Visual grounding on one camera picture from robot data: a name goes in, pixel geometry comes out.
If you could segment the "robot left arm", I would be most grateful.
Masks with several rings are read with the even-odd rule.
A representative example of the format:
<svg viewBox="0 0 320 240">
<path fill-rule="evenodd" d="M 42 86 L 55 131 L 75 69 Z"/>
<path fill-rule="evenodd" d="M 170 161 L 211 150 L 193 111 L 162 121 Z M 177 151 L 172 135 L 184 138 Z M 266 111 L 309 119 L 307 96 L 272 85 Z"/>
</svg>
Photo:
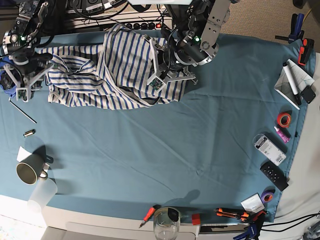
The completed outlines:
<svg viewBox="0 0 320 240">
<path fill-rule="evenodd" d="M 163 24 L 160 31 L 166 40 L 160 59 L 164 67 L 161 76 L 211 62 L 218 53 L 217 40 L 230 17 L 230 5 L 236 3 L 237 0 L 193 0 L 189 6 L 167 4 L 173 29 Z"/>
</svg>

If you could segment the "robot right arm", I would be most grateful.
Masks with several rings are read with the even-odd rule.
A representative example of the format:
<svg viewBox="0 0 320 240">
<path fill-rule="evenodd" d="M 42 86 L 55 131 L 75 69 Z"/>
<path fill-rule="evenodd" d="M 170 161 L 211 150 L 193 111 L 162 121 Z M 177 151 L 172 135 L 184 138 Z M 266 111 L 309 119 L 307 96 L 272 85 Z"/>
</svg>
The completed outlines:
<svg viewBox="0 0 320 240">
<path fill-rule="evenodd" d="M 50 23 L 57 2 L 55 0 L 27 0 L 19 6 L 19 14 L 12 28 L 2 38 L 3 55 L 0 61 L 23 80 L 25 76 L 44 68 L 48 57 L 40 57 L 37 48 L 44 47 L 41 37 Z"/>
</svg>

